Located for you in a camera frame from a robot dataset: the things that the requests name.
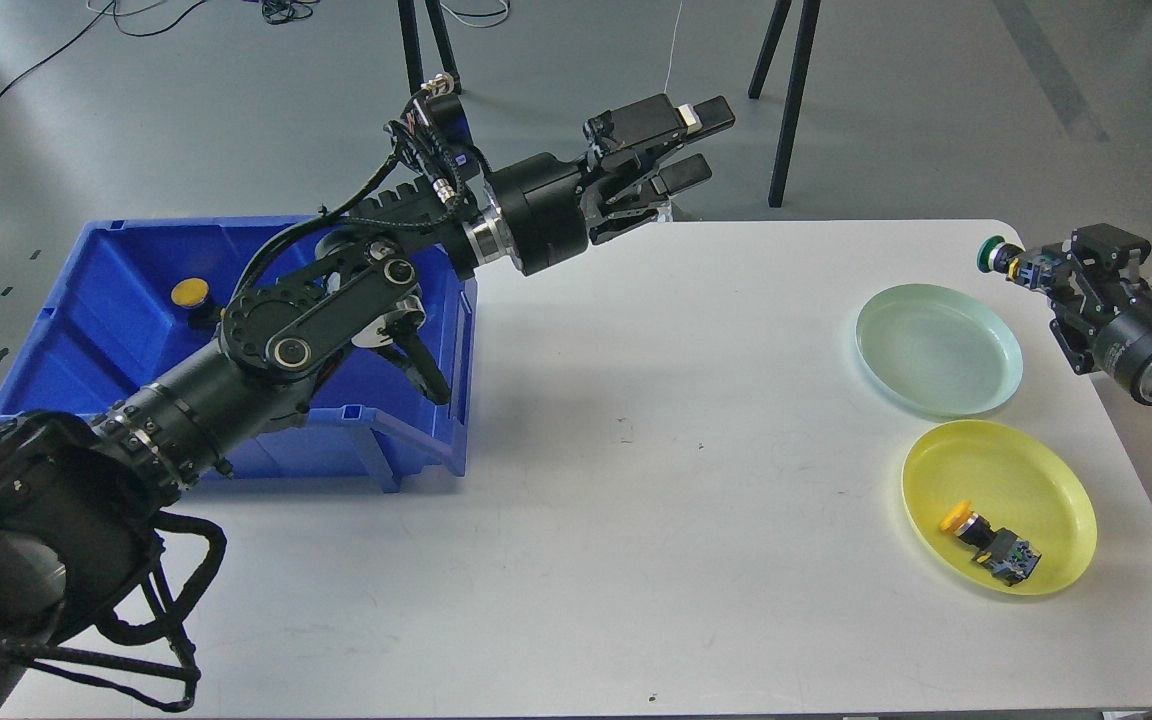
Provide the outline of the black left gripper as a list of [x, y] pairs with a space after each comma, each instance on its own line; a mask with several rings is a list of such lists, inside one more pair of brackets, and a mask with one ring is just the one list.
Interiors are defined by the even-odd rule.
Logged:
[[585, 158], [561, 161], [539, 152], [488, 170], [485, 184], [508, 228], [516, 268], [535, 275], [657, 222], [676, 196], [708, 182], [713, 172], [702, 154], [664, 168], [655, 162], [733, 124], [722, 94], [681, 105], [653, 94], [586, 120]]

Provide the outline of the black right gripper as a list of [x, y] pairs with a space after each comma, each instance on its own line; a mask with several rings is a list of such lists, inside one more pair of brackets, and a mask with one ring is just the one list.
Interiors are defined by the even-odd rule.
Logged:
[[1069, 275], [1048, 293], [1049, 329], [1073, 372], [1102, 372], [1142, 406], [1152, 406], [1152, 288], [1139, 275], [1149, 251], [1115, 225], [1084, 225], [1064, 249]]

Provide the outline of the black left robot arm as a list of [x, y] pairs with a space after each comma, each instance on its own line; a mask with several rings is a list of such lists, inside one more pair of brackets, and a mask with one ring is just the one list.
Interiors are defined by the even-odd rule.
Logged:
[[735, 123], [723, 96], [667, 94], [586, 120], [584, 156], [493, 170], [448, 74], [387, 124], [391, 151], [338, 209], [278, 232], [238, 274], [211, 340], [92, 420], [31, 411], [0, 423], [0, 707], [29, 669], [191, 708], [185, 632], [227, 538], [169, 511], [256, 435], [297, 427], [356, 348], [435, 406], [450, 387], [429, 346], [415, 256], [439, 247], [468, 281], [508, 258], [531, 275], [653, 222], [708, 181], [689, 143]]

